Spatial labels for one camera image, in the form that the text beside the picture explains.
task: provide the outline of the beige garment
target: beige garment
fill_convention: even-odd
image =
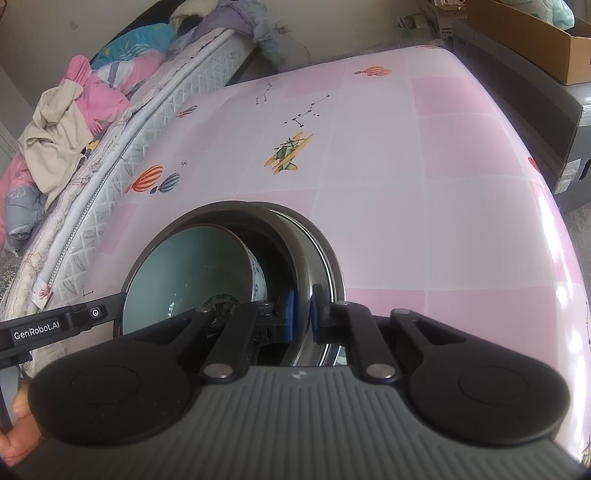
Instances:
[[[93,140],[86,120],[74,102],[82,87],[64,80],[49,89],[33,113],[18,143],[39,190],[47,195],[45,208],[65,188],[76,171],[80,152]]]
[[[217,0],[186,0],[170,16],[170,26],[178,30],[185,18],[190,15],[205,17],[216,7]]]

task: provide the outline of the gray box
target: gray box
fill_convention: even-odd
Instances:
[[[560,210],[591,202],[591,83],[563,85],[465,20],[453,24],[453,45],[513,124]]]

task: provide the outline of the white quilted mattress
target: white quilted mattress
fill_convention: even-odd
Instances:
[[[124,153],[106,161],[74,201],[51,245],[39,277],[53,291],[46,309],[82,301],[86,269],[122,192],[136,174],[144,154],[157,140],[179,106],[194,93],[227,84],[253,50],[252,40],[227,30],[179,70],[161,92],[159,105],[146,118],[144,107],[126,127],[134,133]]]

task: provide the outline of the teal fabric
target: teal fabric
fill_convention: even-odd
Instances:
[[[176,35],[174,29],[165,23],[136,28],[105,46],[92,62],[92,70],[96,71],[114,61],[134,59],[152,49],[165,55]]]

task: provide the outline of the white wall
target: white wall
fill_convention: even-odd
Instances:
[[[322,61],[371,47],[394,47],[399,15],[419,13],[416,0],[261,0],[269,21],[286,25],[303,43],[312,61]],[[302,46],[284,37],[287,68],[307,63]]]
[[[0,24],[0,64],[36,105],[69,60],[93,57],[155,0],[13,0]],[[70,22],[78,23],[76,30]]]
[[[18,139],[33,117],[33,109],[0,67],[0,124]]]

